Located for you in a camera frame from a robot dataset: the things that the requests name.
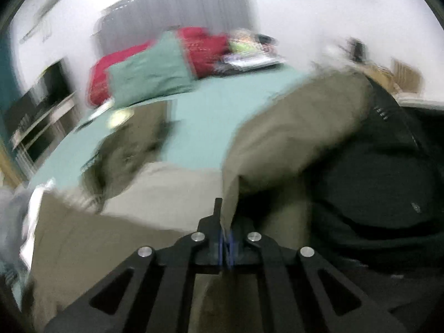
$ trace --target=teal bed sheet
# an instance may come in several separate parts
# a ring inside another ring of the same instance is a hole
[[[221,169],[239,125],[306,76],[285,65],[278,70],[208,77],[197,81],[192,92],[144,102],[174,101],[171,118],[175,125],[161,159],[189,169]],[[106,111],[89,126],[70,132],[30,183],[37,185],[54,178],[59,189],[77,185],[82,166],[110,133],[110,114],[110,110]]]

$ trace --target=white wall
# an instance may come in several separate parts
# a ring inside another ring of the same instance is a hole
[[[61,0],[45,18],[44,29],[24,44],[46,0],[26,0],[12,22],[13,61],[23,92],[44,68],[65,57],[81,100],[89,70],[97,60],[92,34],[101,11],[118,0]],[[444,102],[444,31],[423,0],[253,0],[259,31],[279,41],[279,52],[295,68],[310,71],[312,61],[332,39],[356,37],[369,57],[390,66],[396,57],[416,66],[425,78],[423,97]]]

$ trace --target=gray headboard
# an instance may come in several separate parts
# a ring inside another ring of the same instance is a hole
[[[253,30],[249,0],[121,0],[99,20],[102,56],[142,44],[182,26],[202,26],[210,33]]]

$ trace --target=green pillow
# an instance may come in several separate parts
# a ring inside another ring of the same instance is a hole
[[[188,92],[193,77],[174,32],[162,34],[150,49],[108,68],[114,107],[121,108],[158,96]]]

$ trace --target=screw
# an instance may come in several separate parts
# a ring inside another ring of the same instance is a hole
[[[249,241],[259,241],[262,239],[262,235],[258,232],[251,232],[248,233],[247,238]]]
[[[139,248],[137,254],[142,258],[149,257],[153,253],[153,250],[149,246],[143,246]]]
[[[194,233],[191,235],[191,239],[192,239],[193,241],[202,241],[202,240],[205,239],[205,234],[202,233],[202,232],[194,232]]]
[[[301,248],[301,255],[306,258],[310,258],[314,255],[314,249],[309,246]]]

